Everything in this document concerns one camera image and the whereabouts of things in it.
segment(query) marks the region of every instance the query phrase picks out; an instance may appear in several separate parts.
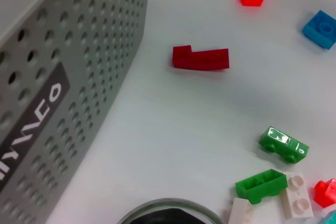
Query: teal lego piece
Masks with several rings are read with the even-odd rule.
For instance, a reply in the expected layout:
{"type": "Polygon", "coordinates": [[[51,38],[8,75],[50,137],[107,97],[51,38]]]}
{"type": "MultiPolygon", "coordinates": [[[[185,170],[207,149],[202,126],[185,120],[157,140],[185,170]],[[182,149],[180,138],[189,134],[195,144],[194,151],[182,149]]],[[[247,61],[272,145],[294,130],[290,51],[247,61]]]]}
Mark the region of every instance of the teal lego piece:
{"type": "Polygon", "coordinates": [[[336,210],[328,213],[328,215],[321,220],[320,224],[336,224],[336,210]]]}
{"type": "Polygon", "coordinates": [[[276,196],[288,187],[286,175],[270,169],[236,183],[238,196],[258,204],[267,196],[276,196]]]}
{"type": "Polygon", "coordinates": [[[309,150],[308,145],[297,141],[273,127],[269,127],[261,136],[259,144],[262,145],[266,151],[279,154],[290,164],[296,164],[304,159],[309,150]]]}

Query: white lego brick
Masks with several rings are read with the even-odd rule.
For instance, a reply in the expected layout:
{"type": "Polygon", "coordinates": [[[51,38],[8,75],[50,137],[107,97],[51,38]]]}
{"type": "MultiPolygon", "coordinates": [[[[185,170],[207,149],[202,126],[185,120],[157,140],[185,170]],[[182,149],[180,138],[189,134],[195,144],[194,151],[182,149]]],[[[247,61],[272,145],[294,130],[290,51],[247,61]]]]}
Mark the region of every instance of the white lego brick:
{"type": "Polygon", "coordinates": [[[253,207],[247,199],[235,198],[228,224],[249,224],[253,219],[253,207]]]}
{"type": "Polygon", "coordinates": [[[288,187],[281,192],[286,219],[311,218],[311,209],[306,181],[302,173],[285,173],[288,187]]]}

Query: white table surface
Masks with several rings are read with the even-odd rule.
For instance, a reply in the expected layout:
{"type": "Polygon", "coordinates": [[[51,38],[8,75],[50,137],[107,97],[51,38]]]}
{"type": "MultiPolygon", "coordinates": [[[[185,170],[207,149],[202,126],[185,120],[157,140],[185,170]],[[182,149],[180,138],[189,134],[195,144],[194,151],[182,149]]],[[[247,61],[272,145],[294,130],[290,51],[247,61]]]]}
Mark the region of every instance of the white table surface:
{"type": "MultiPolygon", "coordinates": [[[[96,140],[48,224],[111,224],[153,199],[195,201],[223,216],[235,182],[274,168],[309,186],[336,176],[336,48],[302,35],[336,0],[149,0],[137,56],[96,140]],[[230,69],[170,67],[173,46],[229,48],[230,69]],[[274,126],[310,146],[286,165],[259,149],[274,126]]],[[[314,210],[319,207],[312,201],[314,210]]],[[[253,223],[285,223],[279,197],[253,223]]]]}

